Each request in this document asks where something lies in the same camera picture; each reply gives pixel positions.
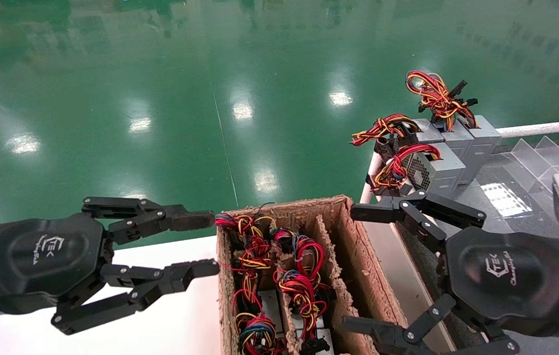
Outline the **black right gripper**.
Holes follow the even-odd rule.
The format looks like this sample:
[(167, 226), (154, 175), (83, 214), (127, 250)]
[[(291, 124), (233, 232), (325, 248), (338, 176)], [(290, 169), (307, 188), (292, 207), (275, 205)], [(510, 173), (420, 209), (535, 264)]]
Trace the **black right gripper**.
[[(453, 355), (518, 355), (518, 343), (502, 329), (559, 337), (558, 238), (484, 231), (484, 212), (424, 190), (383, 196), (378, 204), (353, 204), (351, 218), (400, 224), (446, 259), (449, 294), (440, 296), (408, 328), (371, 318), (342, 318), (345, 332), (372, 337), (380, 355), (434, 355), (424, 337), (451, 313), (488, 339)], [(446, 232), (430, 218), (462, 231), (446, 240)]]

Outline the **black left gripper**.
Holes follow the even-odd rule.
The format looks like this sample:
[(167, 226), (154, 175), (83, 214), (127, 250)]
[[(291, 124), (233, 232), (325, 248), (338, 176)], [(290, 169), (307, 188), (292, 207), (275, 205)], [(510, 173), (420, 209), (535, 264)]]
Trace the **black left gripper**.
[[(87, 197), (81, 211), (61, 219), (0, 224), (0, 315), (24, 315), (77, 301), (84, 285), (129, 288), (128, 293), (76, 306), (58, 306), (51, 323), (66, 335), (83, 332), (137, 312), (162, 296), (185, 292), (197, 278), (216, 276), (214, 259), (185, 261), (162, 269), (110, 263), (112, 243), (128, 244), (160, 232), (195, 231), (215, 224), (213, 211), (190, 212), (180, 204), (149, 199)], [(95, 219), (114, 219), (104, 227)], [(97, 277), (96, 270), (101, 267)]]

